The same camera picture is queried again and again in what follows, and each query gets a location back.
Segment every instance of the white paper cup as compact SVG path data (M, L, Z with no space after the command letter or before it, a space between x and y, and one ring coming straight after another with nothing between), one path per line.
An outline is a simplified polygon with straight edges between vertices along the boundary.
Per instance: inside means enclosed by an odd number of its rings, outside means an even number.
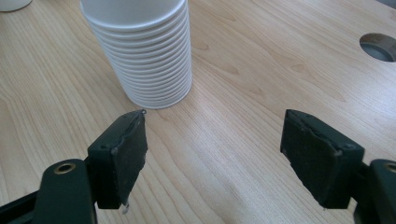
M188 71L190 70L190 64L186 64L185 67L174 73L172 76L170 76L167 79L163 79L160 81L151 81L151 82L138 82L137 80L132 80L128 79L126 77L123 77L122 75L119 75L119 79L121 79L123 82L129 84L129 86L132 87L132 89L136 90L137 92L140 93L153 93L153 94L160 94L171 87L176 86L177 83L182 82L185 77L188 76Z
M89 21L110 30L144 30L169 21L183 0L81 0Z
M188 17L185 17L184 21L178 23L171 30L168 30L162 34L150 36L147 38L139 38L139 39L116 39L108 36L104 31L97 30L92 28L92 31L96 34L98 38L100 38L104 43L107 43L109 46L118 47L121 49L128 48L143 48L147 46L153 46L157 44L161 44L163 41L166 41L168 38L175 36L176 34L183 32L189 26L189 22L187 21Z
M140 105L145 108L149 109L163 109L172 105L177 104L180 102L190 91L191 88L191 79L185 84L185 86L180 89L180 91L176 92L175 95L170 96L166 99L154 99L152 101L148 101L146 99L141 99L139 97L134 96L132 93L129 93L128 91L125 91L127 94L128 98L135 102L137 105Z
M184 4L183 8L175 14L169 21L165 21L163 24L159 24L158 26L151 27L148 29L140 30L140 31L134 31L134 30L127 30L127 29L121 29L118 31L115 31L113 29L107 29L106 27L103 26L98 26L93 22L89 21L89 18L87 19L89 25L91 28L94 30L101 31L104 35L114 38L114 39L139 39L139 38L147 38L155 35L162 34L163 32L166 32L170 30L172 27L174 27L176 24L184 21L183 19L186 15L188 15L188 8L187 4Z
M134 103L159 109L184 98L192 82L187 0L81 0L81 10Z
M26 7L32 0L0 0L0 11L15 11Z
M132 72L134 75L139 75L142 74L141 72L146 71L146 73L144 72L143 74L147 74L164 70L167 67L182 61L183 58L188 57L191 53L189 44L190 43L187 41L184 46L180 46L178 49L173 49L160 57L146 58L143 60L122 59L110 53L107 53L107 57L115 67L124 71Z

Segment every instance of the black plastic part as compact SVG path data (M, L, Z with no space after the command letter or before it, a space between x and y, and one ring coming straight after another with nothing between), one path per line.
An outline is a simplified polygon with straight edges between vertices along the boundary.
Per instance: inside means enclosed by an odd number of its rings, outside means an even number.
M119 117L88 148L87 164L99 208L127 204L148 150L145 113L139 110Z
M396 162L372 161L367 179L381 223L396 223Z
M376 210L364 209L360 204L356 205L355 212L353 213L353 219L355 224L383 223L379 221Z
M321 206L348 207L348 184L361 167L363 147L309 114L287 110L280 148Z
M33 223L96 223L84 161L61 161L44 172L35 203Z
M0 207L0 223L31 223L37 191Z

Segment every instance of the table surface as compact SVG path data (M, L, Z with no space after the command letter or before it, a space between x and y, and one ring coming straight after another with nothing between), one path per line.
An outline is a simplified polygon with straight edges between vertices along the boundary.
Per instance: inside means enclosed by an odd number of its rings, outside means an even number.
M148 110L147 163L130 211L100 223L353 223L324 210L279 152L285 110L310 113L396 160L396 64L360 47L396 37L374 0L190 0L193 85ZM44 170L85 159L124 94L78 0L33 0L0 14L0 205L39 188Z

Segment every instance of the stack of cups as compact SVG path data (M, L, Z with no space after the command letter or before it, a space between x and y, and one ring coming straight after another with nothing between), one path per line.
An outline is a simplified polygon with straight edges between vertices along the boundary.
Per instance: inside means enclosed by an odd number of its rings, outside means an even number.
M81 0L81 11L134 103L161 109L187 95L187 0Z

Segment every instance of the wooden table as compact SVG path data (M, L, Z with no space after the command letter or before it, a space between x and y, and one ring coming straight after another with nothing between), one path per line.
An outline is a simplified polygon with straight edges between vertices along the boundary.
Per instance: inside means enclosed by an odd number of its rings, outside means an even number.
M396 37L374 0L190 0L193 85L147 113L148 155L127 215L100 223L352 223L323 210L279 152L285 110L302 110L396 160L396 64L366 55ZM78 0L0 14L0 204L38 189L57 161L84 159L118 116L121 89Z

